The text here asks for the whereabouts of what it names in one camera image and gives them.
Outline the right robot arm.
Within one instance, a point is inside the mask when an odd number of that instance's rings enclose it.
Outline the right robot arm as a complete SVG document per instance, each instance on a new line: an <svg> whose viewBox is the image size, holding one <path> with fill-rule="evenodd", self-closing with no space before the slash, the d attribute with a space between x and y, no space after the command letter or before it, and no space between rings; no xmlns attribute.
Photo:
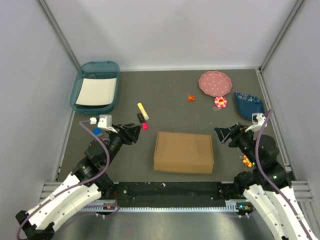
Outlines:
<svg viewBox="0 0 320 240"><path fill-rule="evenodd" d="M241 172L233 180L233 192L246 198L261 216L275 240L315 240L316 235L298 204L285 168L278 162L274 143L261 144L266 123L254 138L251 126L240 123L214 129L220 143L229 142L254 164L252 172Z"/></svg>

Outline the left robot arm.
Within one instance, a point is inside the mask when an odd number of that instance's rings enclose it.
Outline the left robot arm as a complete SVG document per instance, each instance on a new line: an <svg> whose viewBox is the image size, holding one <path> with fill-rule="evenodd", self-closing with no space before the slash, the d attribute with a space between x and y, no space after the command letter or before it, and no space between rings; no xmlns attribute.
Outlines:
<svg viewBox="0 0 320 240"><path fill-rule="evenodd" d="M82 208L113 194L114 183L108 177L107 169L123 145L130 146L138 141L142 125L113 124L106 129L108 137L102 139L85 124L86 121L79 122L94 139L87 147L84 158L42 202L16 214L19 224L17 239L24 233L28 240L50 240Z"/></svg>

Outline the brown cardboard box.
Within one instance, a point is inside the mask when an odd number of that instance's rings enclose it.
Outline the brown cardboard box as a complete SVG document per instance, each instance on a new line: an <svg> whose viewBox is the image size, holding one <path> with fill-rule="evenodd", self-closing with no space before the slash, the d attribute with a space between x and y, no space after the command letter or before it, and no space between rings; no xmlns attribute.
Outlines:
<svg viewBox="0 0 320 240"><path fill-rule="evenodd" d="M214 169L212 136L159 131L153 169L179 174L211 174Z"/></svg>

